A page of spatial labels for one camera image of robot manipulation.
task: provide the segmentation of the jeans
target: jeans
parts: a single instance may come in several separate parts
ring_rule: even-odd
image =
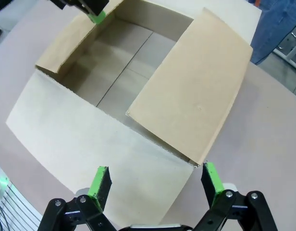
[[[251,42],[251,62],[258,65],[296,26],[296,0],[261,0],[259,23]]]

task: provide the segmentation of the open cardboard box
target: open cardboard box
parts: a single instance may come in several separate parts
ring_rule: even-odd
[[[125,113],[193,19],[143,0],[112,0],[105,8],[105,12],[107,17],[100,25],[94,25],[86,15],[75,18],[45,51],[36,67],[84,100],[174,155],[194,165],[200,165],[216,139],[238,93],[250,59],[250,46],[230,31],[229,27],[222,30],[223,22],[220,22],[220,27],[217,28],[219,26],[216,25],[217,22],[214,25],[209,19],[206,26],[215,27],[214,36],[217,36],[216,31],[224,33],[224,39],[227,42],[231,40],[232,46],[237,48],[236,51],[232,47],[226,49],[228,43],[225,42],[224,45],[214,45],[214,50],[219,48],[223,52],[220,52],[220,55],[213,55],[209,54],[210,48],[205,51],[203,48],[202,50],[196,48],[197,41],[191,41],[191,39],[189,41],[185,39],[184,43],[180,41],[179,45],[184,47],[172,54],[170,58],[176,60],[183,55],[179,61],[174,61],[175,68],[178,68],[175,72],[180,71],[180,76],[183,72],[187,73],[189,76],[186,78],[189,80],[183,81],[188,82],[189,85],[182,89],[179,83],[178,88],[167,89],[167,85],[170,88],[172,80],[175,79],[174,76],[168,76],[170,72],[174,75],[174,71],[170,70],[173,67],[169,62],[165,67],[163,66],[162,73],[158,74],[158,76],[167,76],[163,81],[165,82],[163,89],[154,99],[160,100],[161,103],[148,106],[146,109],[137,106],[140,108],[135,109],[137,111],[134,116],[132,110],[131,113],[128,111],[131,117],[136,118],[136,121],[156,134],[154,135]],[[200,37],[195,26],[189,28],[187,33],[201,40],[199,42],[205,45],[212,46],[214,43],[207,40],[213,40],[213,38],[209,38],[206,34]],[[193,54],[192,51],[186,54],[184,50],[192,50],[192,46],[194,46]],[[209,66],[212,56],[215,64]],[[203,66],[195,69],[190,65],[191,60]],[[200,84],[194,84],[196,76],[205,75],[204,73],[209,69],[219,68],[220,61],[223,63],[223,70],[216,70],[214,73],[210,71],[205,77],[201,77]],[[222,72],[228,72],[232,76],[227,78],[225,74],[220,78],[219,75]],[[160,85],[160,77],[154,76],[153,81],[154,85]],[[181,95],[186,95],[192,85],[194,88],[191,92],[196,94],[198,91],[199,95],[191,95],[175,105],[168,99],[162,100],[165,91],[170,91],[173,96],[178,92],[177,97],[181,98]],[[156,87],[152,87],[146,98],[152,98],[155,90]],[[145,105],[142,106],[146,107],[150,104],[155,103],[146,100]],[[185,104],[197,104],[197,106],[185,108]],[[161,111],[160,108],[163,109],[163,114],[157,115]]]
[[[243,15],[257,13],[249,10],[252,6],[247,2],[237,1],[245,7],[241,8],[245,10]],[[99,165],[110,166],[113,185],[105,214],[120,227],[160,223],[193,166],[202,163],[221,129],[243,80],[251,48],[209,11],[203,11],[209,17],[207,21],[201,18],[193,21],[144,0],[111,0],[105,12],[107,17],[100,25],[80,14],[45,50],[36,67],[52,78],[39,72],[32,76],[7,125],[29,152],[74,193],[90,186]],[[222,29],[221,40],[215,36],[218,29]],[[215,56],[215,62],[209,54]],[[150,55],[153,64],[146,59]],[[199,75],[198,64],[204,65],[203,73],[207,75]],[[195,153],[191,165],[188,161],[193,156],[180,153],[171,141],[163,136],[157,138],[125,115],[138,94],[142,99],[135,100],[137,105],[143,105],[140,101],[146,96],[150,98],[155,84],[164,89],[155,91],[161,94],[160,98],[162,92],[176,95],[177,81],[181,79],[176,71],[185,72],[183,76],[188,82],[179,92],[187,96],[182,97],[182,105],[191,105],[190,112],[194,107],[200,108],[198,103],[185,100],[193,100],[196,92],[203,92],[201,111],[208,117],[207,124],[212,124],[211,133],[201,140],[209,141]],[[204,76],[204,82],[194,82],[197,76]],[[222,94],[212,97],[216,91],[226,97]],[[138,120],[136,110],[133,112]],[[154,119],[153,124],[162,127],[158,118]],[[144,127],[145,123],[146,120],[140,121]]]

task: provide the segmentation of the white surface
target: white surface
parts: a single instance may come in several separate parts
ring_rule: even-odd
[[[39,71],[7,125],[73,193],[90,187],[98,166],[109,166],[113,184],[105,214],[121,227],[158,224],[193,171]]]
[[[232,183],[223,183],[223,187],[225,189],[230,189],[230,190],[233,190],[235,192],[238,191],[238,189],[236,188],[236,185],[235,184],[232,184]]]
[[[245,0],[148,0],[160,6],[197,17],[203,7],[219,16],[246,42],[251,43],[261,10]]]

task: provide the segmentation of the green light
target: green light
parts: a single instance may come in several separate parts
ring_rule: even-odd
[[[94,16],[94,15],[89,14],[88,17],[90,18],[90,20],[93,23],[100,24],[103,21],[103,19],[105,19],[106,14],[104,11],[102,11],[98,16]]]
[[[9,183],[9,179],[7,177],[0,178],[0,185],[1,186],[5,186],[6,187],[8,185],[8,183]]]

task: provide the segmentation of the green finger tip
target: green finger tip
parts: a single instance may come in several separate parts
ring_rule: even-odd
[[[220,194],[222,191],[224,191],[223,183],[219,177],[219,174],[216,171],[216,168],[212,162],[206,163],[207,170],[209,172],[210,178],[212,180],[212,184],[215,189],[216,194]]]
[[[95,23],[95,24],[100,24],[102,23],[102,21],[105,19],[106,14],[104,11],[102,11],[98,16],[94,16],[89,14],[88,17],[90,18],[90,20]]]
[[[99,167],[87,195],[95,201],[100,212],[104,210],[110,188],[111,177],[109,168]]]

